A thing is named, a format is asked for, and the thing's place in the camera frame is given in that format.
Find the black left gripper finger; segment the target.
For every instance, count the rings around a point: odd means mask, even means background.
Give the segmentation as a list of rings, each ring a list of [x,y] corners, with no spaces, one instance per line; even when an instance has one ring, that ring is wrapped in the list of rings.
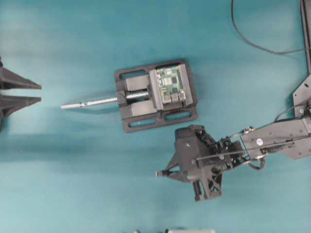
[[[0,68],[0,88],[1,89],[41,89],[41,86],[25,79],[6,68]]]
[[[40,102],[40,97],[19,97],[19,96],[0,96],[0,129],[2,129],[3,120],[9,117],[13,112],[24,107]]]

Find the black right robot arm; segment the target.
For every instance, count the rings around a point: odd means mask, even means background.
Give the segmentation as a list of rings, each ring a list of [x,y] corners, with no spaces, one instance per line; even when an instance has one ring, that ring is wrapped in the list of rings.
[[[190,125],[175,131],[175,153],[166,168],[156,172],[191,183],[195,200],[219,197],[222,174],[240,165],[260,170],[269,153],[281,152],[291,159],[311,154],[311,78],[307,77],[293,93],[294,117],[280,119],[260,128],[248,127],[236,136],[215,141],[204,126]]]

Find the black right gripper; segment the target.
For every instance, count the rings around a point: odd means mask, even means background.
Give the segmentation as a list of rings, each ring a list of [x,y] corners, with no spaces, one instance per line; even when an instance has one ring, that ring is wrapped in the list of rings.
[[[222,174],[226,169],[233,169],[241,164],[242,146],[239,141],[230,139],[215,141],[203,126],[190,125],[200,142],[200,155],[196,159],[196,168],[191,171],[170,171],[179,167],[178,154],[175,152],[167,164],[168,178],[183,183],[192,183],[195,200],[207,200],[219,197]]]

